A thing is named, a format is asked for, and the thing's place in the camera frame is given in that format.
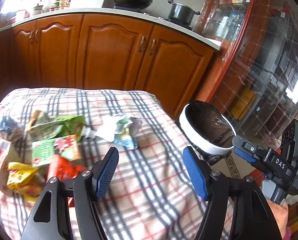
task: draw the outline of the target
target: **blue gripper pad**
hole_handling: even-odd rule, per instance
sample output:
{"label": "blue gripper pad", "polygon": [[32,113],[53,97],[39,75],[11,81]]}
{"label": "blue gripper pad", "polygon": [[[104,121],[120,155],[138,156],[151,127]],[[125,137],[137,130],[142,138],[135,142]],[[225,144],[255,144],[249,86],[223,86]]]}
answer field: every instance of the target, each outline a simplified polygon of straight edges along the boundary
{"label": "blue gripper pad", "polygon": [[116,170],[119,161],[119,152],[117,149],[114,150],[110,159],[103,168],[99,178],[97,179],[97,192],[96,196],[98,199],[104,197],[107,193],[113,174]]}
{"label": "blue gripper pad", "polygon": [[206,200],[208,198],[206,179],[202,171],[198,167],[198,156],[196,155],[194,150],[190,146],[188,146],[183,151],[182,159],[184,160],[194,190],[196,191],[198,196],[200,196],[203,200]]}
{"label": "blue gripper pad", "polygon": [[248,163],[256,162],[256,159],[254,159],[253,157],[249,156],[248,154],[246,154],[245,152],[243,152],[242,150],[240,150],[236,147],[234,148],[234,153],[237,154],[238,156],[240,156],[241,158],[243,158]]}

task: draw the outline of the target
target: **kettle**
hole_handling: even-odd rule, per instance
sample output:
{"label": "kettle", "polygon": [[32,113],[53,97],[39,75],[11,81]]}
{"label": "kettle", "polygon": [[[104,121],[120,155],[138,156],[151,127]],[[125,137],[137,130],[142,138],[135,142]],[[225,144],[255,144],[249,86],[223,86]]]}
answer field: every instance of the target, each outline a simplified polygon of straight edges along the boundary
{"label": "kettle", "polygon": [[42,10],[43,5],[39,5],[37,3],[37,5],[35,7],[33,7],[33,13],[32,15],[37,15],[37,14],[41,14],[44,13],[44,10]]}

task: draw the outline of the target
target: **stainless steel pot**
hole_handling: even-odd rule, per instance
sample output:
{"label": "stainless steel pot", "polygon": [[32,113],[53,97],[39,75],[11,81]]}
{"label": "stainless steel pot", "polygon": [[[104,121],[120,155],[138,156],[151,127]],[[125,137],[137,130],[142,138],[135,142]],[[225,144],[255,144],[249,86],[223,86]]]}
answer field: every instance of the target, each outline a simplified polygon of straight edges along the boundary
{"label": "stainless steel pot", "polygon": [[190,25],[193,16],[195,14],[200,14],[200,12],[194,11],[187,5],[174,3],[173,0],[169,0],[168,3],[172,5],[169,13],[169,19],[180,21],[183,24]]}
{"label": "stainless steel pot", "polygon": [[42,10],[42,7],[43,5],[39,5],[38,3],[36,4],[35,7],[33,7],[33,10],[36,11],[36,10]]}

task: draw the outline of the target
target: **yellow snack bag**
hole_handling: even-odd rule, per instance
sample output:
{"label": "yellow snack bag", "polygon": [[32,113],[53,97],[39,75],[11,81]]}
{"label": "yellow snack bag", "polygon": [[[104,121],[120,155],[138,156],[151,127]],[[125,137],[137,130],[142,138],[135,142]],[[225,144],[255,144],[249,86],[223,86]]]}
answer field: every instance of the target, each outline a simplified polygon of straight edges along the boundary
{"label": "yellow snack bag", "polygon": [[38,168],[27,164],[10,162],[7,187],[24,196],[28,202],[35,202],[42,191],[35,174]]}

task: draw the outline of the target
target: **human hand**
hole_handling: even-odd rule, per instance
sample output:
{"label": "human hand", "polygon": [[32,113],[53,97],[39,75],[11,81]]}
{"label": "human hand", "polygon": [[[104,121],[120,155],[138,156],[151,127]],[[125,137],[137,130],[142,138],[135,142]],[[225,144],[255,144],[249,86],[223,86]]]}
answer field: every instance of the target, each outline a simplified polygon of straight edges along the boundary
{"label": "human hand", "polygon": [[286,227],[288,222],[288,205],[286,201],[284,201],[283,206],[280,206],[268,199],[267,199],[267,202],[276,219],[276,222],[281,234],[281,238],[284,238],[286,234]]}

